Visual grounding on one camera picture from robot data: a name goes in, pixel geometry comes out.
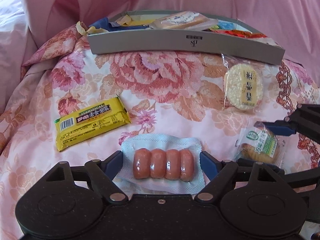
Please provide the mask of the green label pastry packet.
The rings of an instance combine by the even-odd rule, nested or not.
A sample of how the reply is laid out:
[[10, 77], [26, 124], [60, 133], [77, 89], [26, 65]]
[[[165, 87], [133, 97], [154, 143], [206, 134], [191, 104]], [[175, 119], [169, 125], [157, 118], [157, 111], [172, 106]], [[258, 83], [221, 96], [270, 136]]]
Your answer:
[[264, 124], [243, 128], [235, 144], [234, 161], [258, 161], [282, 167], [287, 140], [275, 135]]

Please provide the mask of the sausage pack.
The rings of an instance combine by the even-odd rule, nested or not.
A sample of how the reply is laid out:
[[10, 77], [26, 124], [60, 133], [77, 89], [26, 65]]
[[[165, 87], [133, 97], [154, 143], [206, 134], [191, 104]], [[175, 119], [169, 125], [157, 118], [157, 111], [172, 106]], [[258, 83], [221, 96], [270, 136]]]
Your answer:
[[205, 186], [196, 138], [141, 134], [121, 145], [123, 168], [118, 177], [152, 191], [196, 194]]

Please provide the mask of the round rice cracker packet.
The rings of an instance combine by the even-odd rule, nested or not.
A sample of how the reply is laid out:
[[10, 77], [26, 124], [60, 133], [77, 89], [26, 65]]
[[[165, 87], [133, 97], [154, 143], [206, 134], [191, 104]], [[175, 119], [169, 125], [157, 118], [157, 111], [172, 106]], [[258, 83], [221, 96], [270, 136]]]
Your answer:
[[225, 107], [248, 112], [263, 100], [264, 83], [260, 69], [251, 62], [222, 54], [226, 73], [223, 77]]

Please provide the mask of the yellow snack bar packet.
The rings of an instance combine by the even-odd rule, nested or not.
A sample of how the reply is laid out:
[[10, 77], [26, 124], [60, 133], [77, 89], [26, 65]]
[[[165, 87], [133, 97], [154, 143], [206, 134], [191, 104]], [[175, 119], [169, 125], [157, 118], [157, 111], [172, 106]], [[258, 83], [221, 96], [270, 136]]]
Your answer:
[[55, 120], [59, 152], [121, 126], [130, 116], [119, 97], [101, 101]]

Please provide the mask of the toast bread packet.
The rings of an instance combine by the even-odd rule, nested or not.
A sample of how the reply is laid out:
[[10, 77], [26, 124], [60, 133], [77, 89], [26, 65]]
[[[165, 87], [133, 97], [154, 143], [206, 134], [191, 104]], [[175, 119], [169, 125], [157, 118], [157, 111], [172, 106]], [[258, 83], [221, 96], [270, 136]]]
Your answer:
[[203, 31], [219, 23], [216, 18], [208, 18], [199, 12], [183, 11], [154, 20], [151, 29], [180, 29]]

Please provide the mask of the dark blue snack packet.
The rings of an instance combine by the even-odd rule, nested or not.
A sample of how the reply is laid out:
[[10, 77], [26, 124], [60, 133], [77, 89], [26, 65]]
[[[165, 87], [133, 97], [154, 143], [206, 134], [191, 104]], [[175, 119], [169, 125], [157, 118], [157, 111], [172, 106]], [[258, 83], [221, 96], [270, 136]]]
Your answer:
[[125, 31], [125, 30], [135, 30], [135, 29], [146, 29], [148, 27], [112, 27], [110, 21], [107, 17], [102, 18], [98, 20], [97, 22], [93, 23], [91, 26], [95, 27], [96, 29], [104, 29], [106, 31], [112, 32], [112, 31]]

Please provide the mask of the gold foil snack packet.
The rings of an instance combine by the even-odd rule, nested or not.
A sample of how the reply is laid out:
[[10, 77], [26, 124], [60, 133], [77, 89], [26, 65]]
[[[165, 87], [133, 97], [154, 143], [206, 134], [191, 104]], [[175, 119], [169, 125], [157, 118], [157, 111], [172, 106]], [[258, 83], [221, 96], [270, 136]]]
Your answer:
[[112, 27], [148, 27], [155, 19], [134, 20], [131, 16], [125, 15], [115, 22], [110, 22]]

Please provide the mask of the floral pink bedspread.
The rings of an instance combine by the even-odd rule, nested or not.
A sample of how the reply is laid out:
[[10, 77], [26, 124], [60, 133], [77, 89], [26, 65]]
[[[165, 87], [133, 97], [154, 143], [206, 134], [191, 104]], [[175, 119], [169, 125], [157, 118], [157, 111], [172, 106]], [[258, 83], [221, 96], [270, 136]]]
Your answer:
[[[105, 159], [128, 138], [146, 133], [195, 137], [216, 159], [231, 159], [240, 131], [258, 120], [319, 103], [319, 87], [298, 64], [255, 63], [264, 96], [252, 112], [225, 103], [222, 57], [152, 51], [93, 55], [74, 26], [46, 42], [23, 67], [23, 80], [1, 113], [1, 239], [18, 239], [17, 201], [57, 162]], [[118, 96], [131, 124], [56, 149], [59, 117]]]

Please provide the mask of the red snack packet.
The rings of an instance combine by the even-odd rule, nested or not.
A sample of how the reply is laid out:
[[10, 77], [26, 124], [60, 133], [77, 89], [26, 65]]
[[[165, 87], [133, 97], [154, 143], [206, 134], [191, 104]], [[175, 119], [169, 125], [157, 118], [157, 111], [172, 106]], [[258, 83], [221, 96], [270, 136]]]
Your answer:
[[223, 29], [209, 29], [211, 32], [218, 34], [226, 34], [241, 38], [267, 38], [265, 34], [261, 33], [250, 33], [249, 31], [241, 31], [241, 30], [223, 30]]

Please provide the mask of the pink curtain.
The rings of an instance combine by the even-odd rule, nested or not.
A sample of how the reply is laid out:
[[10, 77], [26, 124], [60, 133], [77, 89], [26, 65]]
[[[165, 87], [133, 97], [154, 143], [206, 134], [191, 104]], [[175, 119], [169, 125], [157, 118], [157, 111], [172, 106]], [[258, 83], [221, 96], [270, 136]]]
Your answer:
[[21, 0], [35, 43], [78, 21], [134, 10], [193, 10], [234, 18], [278, 42], [319, 82], [319, 0]]

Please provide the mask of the grey cardboard box lid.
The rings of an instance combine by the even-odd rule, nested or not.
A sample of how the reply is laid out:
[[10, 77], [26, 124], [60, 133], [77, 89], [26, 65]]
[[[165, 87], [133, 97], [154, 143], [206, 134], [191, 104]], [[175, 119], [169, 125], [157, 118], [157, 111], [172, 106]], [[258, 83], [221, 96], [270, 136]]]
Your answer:
[[217, 32], [169, 29], [127, 29], [89, 34], [88, 41], [93, 54], [125, 51], [193, 51], [211, 54], [227, 54], [279, 65], [285, 49], [269, 37], [245, 38]]

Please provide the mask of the pink quilt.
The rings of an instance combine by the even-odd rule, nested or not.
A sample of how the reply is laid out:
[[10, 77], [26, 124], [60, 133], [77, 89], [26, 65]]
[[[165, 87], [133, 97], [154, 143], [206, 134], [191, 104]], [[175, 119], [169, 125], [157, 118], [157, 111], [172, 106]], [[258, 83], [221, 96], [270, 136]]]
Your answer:
[[21, 0], [1, 0], [1, 112], [22, 78], [21, 66], [36, 49]]

